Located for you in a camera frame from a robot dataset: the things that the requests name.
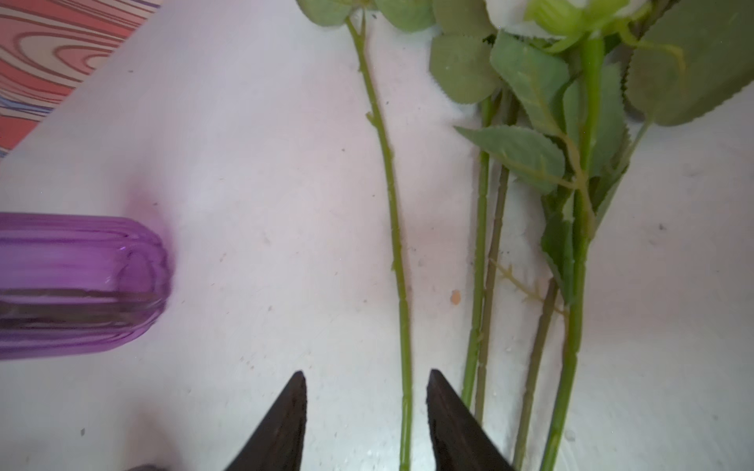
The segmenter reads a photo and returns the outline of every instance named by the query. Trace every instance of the white table surface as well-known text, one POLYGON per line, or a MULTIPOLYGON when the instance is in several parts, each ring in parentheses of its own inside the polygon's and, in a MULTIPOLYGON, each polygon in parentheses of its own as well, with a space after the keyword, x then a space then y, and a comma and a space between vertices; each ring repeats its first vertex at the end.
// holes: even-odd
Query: white table surface
MULTIPOLYGON (((433 469, 426 380, 460 384, 471 306, 475 151, 450 126, 477 119, 426 72, 437 31, 369 24, 412 287, 413 469, 433 469)), ((753 106, 748 87, 637 151, 590 253, 558 470, 754 469, 753 106)), ((367 111, 345 28, 293 0, 173 1, 11 152, 0 210, 133 217, 176 270, 133 343, 0 363, 0 469, 221 470, 297 369, 302 468, 396 469, 397 295, 367 111)), ((511 191, 501 259, 544 286, 536 196, 511 191)), ((522 299, 499 283, 485 427, 508 456, 538 318, 522 299)), ((559 321, 537 458, 561 339, 559 321)))

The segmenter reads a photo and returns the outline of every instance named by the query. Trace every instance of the leaf stem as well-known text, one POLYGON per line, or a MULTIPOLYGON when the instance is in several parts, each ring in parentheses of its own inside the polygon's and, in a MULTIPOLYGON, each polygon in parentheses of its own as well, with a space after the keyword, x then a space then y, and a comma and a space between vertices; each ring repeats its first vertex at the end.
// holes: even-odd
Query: leaf stem
MULTIPOLYGON (((482 101, 482 126, 488 127, 495 116, 492 98, 482 101)), ((482 327, 482 306, 484 300, 484 252, 487 242, 487 191, 489 187, 489 154, 479 153, 479 194, 477 196, 477 241, 474 247, 474 305, 471 308, 471 330, 466 352, 466 368, 464 370, 464 384, 461 389, 461 400, 466 407, 471 408, 471 397, 474 394, 474 379, 479 360, 479 348, 482 327)))
POLYGON ((411 320, 409 317, 409 303, 406 291, 406 276, 403 271, 403 253, 400 242, 400 220, 398 218, 398 198, 395 190, 395 172, 393 168, 393 153, 385 132, 377 93, 375 92, 372 76, 369 73, 369 63, 366 61, 366 12, 361 19, 361 31, 357 32, 351 18, 346 18, 346 25, 354 40, 354 47, 359 56, 359 70, 364 77, 366 94, 372 105, 369 122, 377 129, 382 159, 385 164, 385 178, 388 184, 388 206, 390 210, 391 240, 393 246, 393 269, 398 289, 398 315, 400 319, 400 372, 403 383, 403 401, 401 405, 400 426, 400 471, 409 471, 411 467, 411 422, 412 422, 412 369, 411 369, 411 320))
MULTIPOLYGON (((587 122, 581 137, 581 169, 587 175, 592 150, 599 126, 599 90, 602 80, 602 64, 605 61, 605 42, 602 38, 589 38, 581 45, 581 68, 587 89, 587 122)), ((593 236, 590 217, 593 217, 590 202, 581 192, 574 195, 574 292, 569 315, 566 317, 565 341, 563 342, 562 369, 558 392, 555 396, 553 417, 540 471, 552 471, 558 455, 558 447, 566 424, 571 392, 576 377, 578 351, 581 347, 581 323, 584 316, 584 288, 587 278, 587 254, 593 236)))
MULTIPOLYGON (((513 126, 519 114, 520 103, 515 95, 510 94, 510 105, 507 110, 506 124, 513 126)), ((481 336, 482 343, 479 349, 479 362, 477 365, 477 395, 474 400, 474 417, 482 423, 484 416, 484 396, 487 384, 487 357, 489 356, 489 329, 492 324, 492 299, 495 296, 495 275, 497 274, 498 255, 500 253, 500 235, 503 229, 503 215, 505 212, 505 197, 508 192, 508 176, 510 171, 505 165, 500 168, 500 180, 498 183, 498 197, 495 202, 495 218, 492 223, 492 239, 489 243, 489 256, 487 262, 487 278, 485 280, 484 303, 482 311, 481 336)))
POLYGON ((537 388, 537 377, 539 376, 539 367, 542 364, 544 343, 547 340, 547 331, 550 329, 550 322, 553 319, 557 295, 558 284, 555 278, 551 278, 550 284, 547 286, 547 295, 544 297, 544 303, 542 304, 542 315, 539 316, 537 333, 534 337, 534 346, 532 347, 532 356, 529 360, 529 370, 526 373, 526 389, 523 394, 521 419, 519 420, 519 429, 516 435, 516 447, 513 451, 514 469, 523 469, 523 458, 526 455, 526 440, 529 436, 529 424, 532 421, 534 391, 537 388))

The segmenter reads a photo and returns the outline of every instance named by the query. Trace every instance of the green leaf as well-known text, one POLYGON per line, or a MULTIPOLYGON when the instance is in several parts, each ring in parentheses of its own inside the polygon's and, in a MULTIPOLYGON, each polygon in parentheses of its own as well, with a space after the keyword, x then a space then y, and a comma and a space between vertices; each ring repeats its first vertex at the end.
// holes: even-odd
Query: green leaf
POLYGON ((563 302, 569 306, 574 298, 573 222, 564 219, 560 212, 551 214, 544 226, 540 245, 563 302))
POLYGON ((495 40, 490 62, 516 94, 532 126, 551 136, 559 134, 553 110, 570 79, 568 64, 503 31, 495 40))
POLYGON ((537 131, 518 126, 456 130, 542 194, 550 193, 562 181, 566 158, 557 145, 537 131))
POLYGON ((502 85, 489 65, 491 50, 489 44, 478 38, 436 36, 432 40, 429 71, 454 102, 480 102, 502 85))
POLYGON ((340 26, 353 8, 342 0, 296 0, 306 17, 319 26, 340 26))
MULTIPOLYGON (((572 83, 563 94, 565 130, 579 146, 581 145, 581 130, 587 117, 585 99, 583 79, 572 83)), ((621 147, 625 128, 621 67, 618 64, 611 64, 602 69, 599 127, 597 141, 592 150, 590 175, 597 175, 621 147)))
POLYGON ((484 0, 434 0, 434 17, 447 35, 486 38, 498 32, 489 22, 484 0))
POLYGON ((647 31, 631 59, 627 96, 663 126, 688 123, 754 79, 754 2, 683 0, 647 31), (683 49, 685 71, 662 46, 683 49))
POLYGON ((645 32, 647 32, 647 29, 649 29, 649 26, 652 26, 654 22, 657 21, 659 17, 665 13, 665 10, 672 7, 673 4, 677 3, 678 0, 654 0, 654 5, 652 5, 652 12, 649 14, 649 16, 642 22, 642 27, 640 28, 639 32, 640 35, 643 36, 645 32))
POLYGON ((610 203, 615 196, 615 192, 623 179, 623 175, 626 174, 628 167, 620 169, 621 157, 624 152, 630 151, 631 136, 628 133, 628 129, 624 128, 623 135, 621 136, 618 150, 613 157, 602 168, 601 173, 590 183, 590 199, 592 200, 592 208, 596 215, 597 227, 602 222, 602 218, 605 217, 610 203))
POLYGON ((375 0, 375 4, 402 31, 422 31, 434 25, 432 0, 375 0))
MULTIPOLYGON (((568 169, 566 169, 566 174, 563 176, 563 179, 569 179, 568 169)), ((552 193, 543 195, 542 209, 544 211, 545 221, 548 220, 553 213, 562 213, 566 203, 572 199, 572 195, 573 189, 564 186, 559 186, 552 193)))

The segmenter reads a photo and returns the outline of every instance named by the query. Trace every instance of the pink and purple swirl pattern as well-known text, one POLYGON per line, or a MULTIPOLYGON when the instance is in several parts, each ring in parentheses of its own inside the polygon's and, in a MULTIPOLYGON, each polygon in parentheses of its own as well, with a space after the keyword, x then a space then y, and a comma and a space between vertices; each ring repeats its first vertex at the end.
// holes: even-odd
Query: pink and purple swirl pattern
POLYGON ((0 157, 162 0, 0 0, 0 157))

